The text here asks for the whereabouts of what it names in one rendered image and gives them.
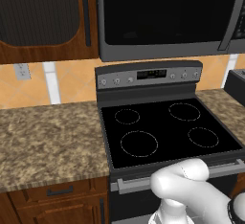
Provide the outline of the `brown cupboard door dark panel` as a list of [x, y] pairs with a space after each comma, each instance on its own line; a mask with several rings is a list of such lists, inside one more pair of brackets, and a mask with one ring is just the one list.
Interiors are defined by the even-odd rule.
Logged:
[[97, 0], [88, 5], [91, 47], [82, 0], [0, 0], [0, 64], [97, 58]]

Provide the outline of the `grey wall socket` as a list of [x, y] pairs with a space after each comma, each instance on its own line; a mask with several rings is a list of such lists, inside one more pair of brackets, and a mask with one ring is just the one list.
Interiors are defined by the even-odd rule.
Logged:
[[28, 80], [31, 78], [29, 65], [27, 63], [16, 63], [13, 67], [18, 80]]

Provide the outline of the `black and grey stove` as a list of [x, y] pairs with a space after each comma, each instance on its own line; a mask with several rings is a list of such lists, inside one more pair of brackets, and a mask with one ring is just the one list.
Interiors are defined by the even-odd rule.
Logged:
[[[236, 159], [245, 163], [245, 145], [195, 95], [202, 68], [198, 60], [96, 68], [97, 104], [110, 176], [152, 174], [191, 158], [202, 159], [208, 167]], [[181, 78], [184, 72], [187, 78]], [[105, 86], [100, 84], [103, 78]], [[121, 80], [119, 85], [115, 78]]]

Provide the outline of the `brown wooden cupboard door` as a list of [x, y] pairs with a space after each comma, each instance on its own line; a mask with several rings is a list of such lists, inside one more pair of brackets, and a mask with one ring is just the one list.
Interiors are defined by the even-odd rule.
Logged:
[[37, 204], [18, 208], [17, 212], [22, 224], [100, 224], [100, 198], [104, 202], [105, 224], [109, 224], [105, 194]]

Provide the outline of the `black oven door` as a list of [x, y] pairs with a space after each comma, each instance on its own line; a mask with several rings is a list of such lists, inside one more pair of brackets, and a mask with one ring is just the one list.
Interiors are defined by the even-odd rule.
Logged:
[[[109, 185], [118, 179], [123, 181], [136, 178], [150, 177], [151, 172], [136, 173], [109, 177]], [[211, 178], [210, 184], [218, 188], [228, 197], [245, 190], [245, 172]], [[141, 190], [120, 194], [117, 190], [111, 191], [109, 187], [109, 220], [110, 224], [146, 224], [150, 216], [159, 208], [161, 200], [153, 194], [152, 190]]]

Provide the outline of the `brown wooden drawer front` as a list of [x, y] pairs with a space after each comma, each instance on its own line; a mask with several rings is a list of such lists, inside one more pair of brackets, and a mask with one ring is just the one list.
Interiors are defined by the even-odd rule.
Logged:
[[[55, 196], [47, 196], [47, 189], [65, 190], [71, 185], [73, 186], [73, 192]], [[107, 177], [103, 176], [99, 178], [85, 179], [45, 187], [11, 191], [10, 197], [15, 205], [20, 206], [34, 202], [51, 201], [52, 199], [61, 197], [72, 197], [77, 195], [86, 196], [95, 193], [104, 193], [106, 191]]]

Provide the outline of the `black toaster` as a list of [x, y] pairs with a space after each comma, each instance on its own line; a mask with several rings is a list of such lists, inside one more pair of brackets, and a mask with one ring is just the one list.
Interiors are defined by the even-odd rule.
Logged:
[[230, 70], [224, 90], [245, 107], [245, 69]]

